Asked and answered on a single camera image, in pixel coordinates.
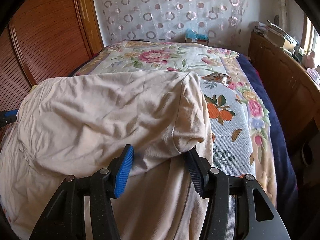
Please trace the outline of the beige cloth garment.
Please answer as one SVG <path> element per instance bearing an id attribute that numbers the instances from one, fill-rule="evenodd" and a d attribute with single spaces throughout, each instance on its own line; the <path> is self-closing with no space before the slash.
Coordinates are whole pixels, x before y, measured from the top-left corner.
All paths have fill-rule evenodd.
<path id="1" fill-rule="evenodd" d="M 196 73 L 164 70 L 47 79 L 23 99 L 1 142 L 1 208 L 16 236 L 30 237 L 66 176 L 91 176 L 127 144 L 121 238 L 198 239 L 208 202 L 181 154 L 212 159 L 207 104 Z"/>

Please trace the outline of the orange print bed sheet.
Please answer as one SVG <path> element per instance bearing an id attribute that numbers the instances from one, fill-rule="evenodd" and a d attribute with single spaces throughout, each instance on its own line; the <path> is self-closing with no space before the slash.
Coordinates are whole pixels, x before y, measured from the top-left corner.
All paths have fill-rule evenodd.
<path id="1" fill-rule="evenodd" d="M 221 83 L 201 80 L 200 87 L 212 129 L 213 166 L 230 176 L 255 175 L 247 106 Z"/>

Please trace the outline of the yellow pillow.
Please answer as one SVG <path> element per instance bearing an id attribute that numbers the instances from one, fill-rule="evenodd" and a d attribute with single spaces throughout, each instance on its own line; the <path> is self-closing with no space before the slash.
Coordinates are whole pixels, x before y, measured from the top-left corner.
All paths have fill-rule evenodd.
<path id="1" fill-rule="evenodd" d="M 28 94 L 30 94 L 38 85 L 34 85 L 28 92 Z"/>

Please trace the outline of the floral quilt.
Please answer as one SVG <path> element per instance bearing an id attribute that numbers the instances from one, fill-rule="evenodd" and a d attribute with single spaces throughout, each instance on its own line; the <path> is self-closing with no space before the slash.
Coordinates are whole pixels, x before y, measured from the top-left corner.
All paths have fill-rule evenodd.
<path id="1" fill-rule="evenodd" d="M 277 180 L 271 142 L 270 111 L 240 67 L 239 53 L 195 43 L 124 41 L 110 45 L 76 71 L 76 75 L 168 70 L 194 72 L 200 80 L 221 83 L 234 90 L 247 106 L 255 178 L 271 202 L 277 200 Z"/>

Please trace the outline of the dark blue blanket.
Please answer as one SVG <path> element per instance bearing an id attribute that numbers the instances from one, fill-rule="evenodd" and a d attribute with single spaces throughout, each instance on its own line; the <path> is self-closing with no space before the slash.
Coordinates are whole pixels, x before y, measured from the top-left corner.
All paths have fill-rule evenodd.
<path id="1" fill-rule="evenodd" d="M 298 198 L 298 188 L 296 174 L 287 152 L 282 127 L 256 69 L 243 54 L 240 54 L 237 61 L 253 89 L 262 99 L 267 110 L 270 111 L 268 115 L 271 122 L 271 142 L 277 180 L 277 210 L 279 213 L 289 211 Z"/>

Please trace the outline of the wooden louvered wardrobe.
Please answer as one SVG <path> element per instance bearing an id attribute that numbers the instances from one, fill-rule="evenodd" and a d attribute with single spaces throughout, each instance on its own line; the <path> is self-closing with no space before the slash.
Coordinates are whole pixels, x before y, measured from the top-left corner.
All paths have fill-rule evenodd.
<path id="1" fill-rule="evenodd" d="M 1 111 L 33 86 L 68 76 L 102 49 L 93 0 L 26 0 L 1 33 Z"/>

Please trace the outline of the wooden side cabinet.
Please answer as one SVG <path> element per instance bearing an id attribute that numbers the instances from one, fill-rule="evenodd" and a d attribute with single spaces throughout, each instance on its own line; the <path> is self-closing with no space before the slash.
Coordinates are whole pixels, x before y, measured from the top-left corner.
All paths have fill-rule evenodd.
<path id="1" fill-rule="evenodd" d="M 309 124 L 319 130 L 319 87 L 301 64 L 254 31 L 248 56 L 274 106 L 286 142 L 298 139 Z"/>

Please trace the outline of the blue tissue box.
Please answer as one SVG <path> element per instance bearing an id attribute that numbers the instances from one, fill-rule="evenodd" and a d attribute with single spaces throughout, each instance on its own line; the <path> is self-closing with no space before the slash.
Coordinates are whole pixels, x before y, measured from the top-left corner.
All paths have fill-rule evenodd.
<path id="1" fill-rule="evenodd" d="M 185 31 L 185 41 L 188 43 L 198 43 L 207 46 L 209 43 L 209 37 L 204 34 L 197 34 L 196 31 L 193 31 L 191 29 L 187 29 Z"/>

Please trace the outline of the pink figurine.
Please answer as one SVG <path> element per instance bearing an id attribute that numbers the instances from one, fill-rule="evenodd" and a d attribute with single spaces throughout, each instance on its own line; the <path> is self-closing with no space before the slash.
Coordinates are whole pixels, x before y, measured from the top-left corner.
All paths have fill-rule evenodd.
<path id="1" fill-rule="evenodd" d="M 315 52 L 313 50 L 309 51 L 306 56 L 304 57 L 304 67 L 306 69 L 315 68 Z"/>

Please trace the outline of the circle pattern sheer curtain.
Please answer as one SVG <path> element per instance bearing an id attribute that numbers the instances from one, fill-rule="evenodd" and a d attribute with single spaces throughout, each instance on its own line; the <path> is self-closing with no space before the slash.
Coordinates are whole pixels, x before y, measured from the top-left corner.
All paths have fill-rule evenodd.
<path id="1" fill-rule="evenodd" d="M 188 30 L 212 47 L 238 45 L 248 0 L 94 0 L 104 45 L 183 41 Z"/>

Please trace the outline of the stack of papers and box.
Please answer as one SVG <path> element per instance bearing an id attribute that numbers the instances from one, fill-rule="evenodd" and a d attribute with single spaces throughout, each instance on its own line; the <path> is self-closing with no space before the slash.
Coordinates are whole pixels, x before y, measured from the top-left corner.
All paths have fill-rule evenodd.
<path id="1" fill-rule="evenodd" d="M 299 51 L 299 42 L 285 32 L 281 27 L 268 21 L 266 24 L 261 22 L 254 22 L 254 31 L 262 35 L 275 46 L 295 54 Z"/>

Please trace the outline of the side window curtain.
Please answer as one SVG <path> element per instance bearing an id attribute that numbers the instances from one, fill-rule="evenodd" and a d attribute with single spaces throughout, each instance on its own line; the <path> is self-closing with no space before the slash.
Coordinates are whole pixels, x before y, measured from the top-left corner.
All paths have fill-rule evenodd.
<path id="1" fill-rule="evenodd" d="M 277 0 L 278 11 L 279 11 L 279 26 L 284 30 L 289 29 L 289 7 L 287 5 L 287 0 Z"/>

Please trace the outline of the window with wooden frame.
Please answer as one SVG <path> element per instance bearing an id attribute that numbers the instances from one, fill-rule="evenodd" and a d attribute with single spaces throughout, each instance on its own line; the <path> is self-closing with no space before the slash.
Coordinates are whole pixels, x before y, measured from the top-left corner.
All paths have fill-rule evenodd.
<path id="1" fill-rule="evenodd" d="M 308 52 L 315 50 L 317 43 L 317 30 L 313 26 L 310 19 L 304 14 L 303 17 L 303 32 L 300 46 L 304 50 L 304 54 L 306 55 Z"/>

